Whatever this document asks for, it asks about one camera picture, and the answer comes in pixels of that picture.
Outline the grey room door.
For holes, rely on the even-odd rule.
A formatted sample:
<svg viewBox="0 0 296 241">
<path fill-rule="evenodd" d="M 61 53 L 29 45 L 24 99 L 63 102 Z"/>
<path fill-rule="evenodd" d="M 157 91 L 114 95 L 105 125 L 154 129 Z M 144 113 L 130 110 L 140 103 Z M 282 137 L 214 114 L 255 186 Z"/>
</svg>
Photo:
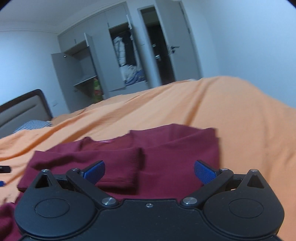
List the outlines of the grey room door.
<svg viewBox="0 0 296 241">
<path fill-rule="evenodd" d="M 179 1 L 155 1 L 175 80 L 200 79 L 201 70 L 190 28 Z"/>
</svg>

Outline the colourful bag in wardrobe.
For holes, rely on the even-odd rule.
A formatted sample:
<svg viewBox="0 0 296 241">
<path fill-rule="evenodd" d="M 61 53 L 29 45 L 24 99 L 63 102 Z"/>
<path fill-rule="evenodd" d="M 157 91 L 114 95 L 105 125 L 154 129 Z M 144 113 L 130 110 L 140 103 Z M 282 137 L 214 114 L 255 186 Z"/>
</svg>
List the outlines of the colourful bag in wardrobe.
<svg viewBox="0 0 296 241">
<path fill-rule="evenodd" d="M 93 90 L 94 102 L 97 103 L 97 102 L 102 101 L 103 100 L 103 92 L 101 90 L 101 86 L 100 86 L 100 83 L 99 83 L 99 80 L 97 77 L 95 77 L 93 79 L 93 87 L 94 87 L 94 90 Z"/>
</svg>

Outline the orange bed cover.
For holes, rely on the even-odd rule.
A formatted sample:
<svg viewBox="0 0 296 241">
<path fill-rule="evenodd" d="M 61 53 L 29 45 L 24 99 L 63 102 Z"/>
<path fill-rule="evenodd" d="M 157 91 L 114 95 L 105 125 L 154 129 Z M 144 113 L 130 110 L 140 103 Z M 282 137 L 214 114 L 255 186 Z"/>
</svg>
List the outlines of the orange bed cover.
<svg viewBox="0 0 296 241">
<path fill-rule="evenodd" d="M 52 121 L 52 126 L 20 131 L 1 139 L 1 240 L 21 237 L 14 221 L 18 187 L 36 151 L 89 137 L 104 141 L 130 131 L 171 124 L 213 128 L 219 140 L 219 167 L 236 173 L 258 169 L 285 210 L 279 235 L 295 240 L 295 109 L 234 77 L 188 80 L 112 97 Z"/>
</svg>

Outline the blue folded cloth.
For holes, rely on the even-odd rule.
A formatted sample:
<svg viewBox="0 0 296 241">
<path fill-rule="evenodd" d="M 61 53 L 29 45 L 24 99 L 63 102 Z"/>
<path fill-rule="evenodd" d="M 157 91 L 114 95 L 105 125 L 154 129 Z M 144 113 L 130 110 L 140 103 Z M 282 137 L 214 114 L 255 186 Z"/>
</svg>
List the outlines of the blue folded cloth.
<svg viewBox="0 0 296 241">
<path fill-rule="evenodd" d="M 129 77 L 127 80 L 125 80 L 125 86 L 130 86 L 133 85 L 135 83 L 139 83 L 142 81 L 145 81 L 145 74 L 144 71 L 142 69 L 136 71 L 135 73 L 132 74 L 131 77 Z"/>
</svg>

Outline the grey open wardrobe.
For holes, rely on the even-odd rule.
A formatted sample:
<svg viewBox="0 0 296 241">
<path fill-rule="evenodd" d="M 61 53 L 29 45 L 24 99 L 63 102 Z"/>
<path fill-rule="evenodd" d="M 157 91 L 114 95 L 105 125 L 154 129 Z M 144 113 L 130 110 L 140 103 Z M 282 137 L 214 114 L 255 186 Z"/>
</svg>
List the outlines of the grey open wardrobe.
<svg viewBox="0 0 296 241">
<path fill-rule="evenodd" d="M 112 40 L 129 36 L 137 70 L 145 81 L 125 86 Z M 128 4 L 121 1 L 82 20 L 58 36 L 60 51 L 51 55 L 58 83 L 70 112 L 94 102 L 93 79 L 98 78 L 103 99 L 160 86 L 160 77 L 136 33 Z"/>
</svg>

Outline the dark wood padded headboard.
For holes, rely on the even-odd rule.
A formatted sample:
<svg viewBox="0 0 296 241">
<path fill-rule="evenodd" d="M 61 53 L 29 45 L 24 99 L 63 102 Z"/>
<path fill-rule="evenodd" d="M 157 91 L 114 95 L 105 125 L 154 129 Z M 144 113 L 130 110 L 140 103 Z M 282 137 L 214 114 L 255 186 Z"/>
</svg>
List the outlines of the dark wood padded headboard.
<svg viewBox="0 0 296 241">
<path fill-rule="evenodd" d="M 43 91 L 30 91 L 1 105 L 1 138 L 11 135 L 28 121 L 51 121 L 52 118 Z"/>
</svg>

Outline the dark red shirt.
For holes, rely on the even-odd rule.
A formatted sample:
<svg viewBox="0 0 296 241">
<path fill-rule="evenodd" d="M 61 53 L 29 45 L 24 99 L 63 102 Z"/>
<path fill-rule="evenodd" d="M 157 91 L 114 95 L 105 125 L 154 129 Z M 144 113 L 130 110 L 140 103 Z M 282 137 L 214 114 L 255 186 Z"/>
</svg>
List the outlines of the dark red shirt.
<svg viewBox="0 0 296 241">
<path fill-rule="evenodd" d="M 72 168 L 84 169 L 103 161 L 105 174 L 96 186 L 117 200 L 181 200 L 202 186 L 194 173 L 197 160 L 219 168 L 219 140 L 215 130 L 171 124 L 130 131 L 104 141 L 85 137 L 36 151 L 18 187 L 26 190 L 43 169 L 65 174 Z"/>
</svg>

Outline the white clothes pile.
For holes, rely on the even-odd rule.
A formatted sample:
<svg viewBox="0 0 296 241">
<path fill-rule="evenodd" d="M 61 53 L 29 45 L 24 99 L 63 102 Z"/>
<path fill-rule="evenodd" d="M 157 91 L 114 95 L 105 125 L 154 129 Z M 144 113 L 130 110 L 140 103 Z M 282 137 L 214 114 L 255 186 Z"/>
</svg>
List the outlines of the white clothes pile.
<svg viewBox="0 0 296 241">
<path fill-rule="evenodd" d="M 137 73 L 137 61 L 134 54 L 133 42 L 129 36 L 117 36 L 112 42 L 123 81 L 127 85 Z"/>
</svg>

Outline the blue checkered pillow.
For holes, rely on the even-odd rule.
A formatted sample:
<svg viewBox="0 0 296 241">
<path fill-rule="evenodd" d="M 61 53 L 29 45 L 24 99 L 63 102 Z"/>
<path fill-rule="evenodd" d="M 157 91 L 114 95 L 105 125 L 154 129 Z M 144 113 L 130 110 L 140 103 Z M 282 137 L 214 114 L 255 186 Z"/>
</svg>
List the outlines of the blue checkered pillow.
<svg viewBox="0 0 296 241">
<path fill-rule="evenodd" d="M 22 130 L 37 130 L 37 129 L 51 127 L 51 126 L 52 126 L 52 123 L 50 121 L 30 120 L 22 124 L 18 128 L 16 128 L 13 133 L 17 133 Z"/>
</svg>

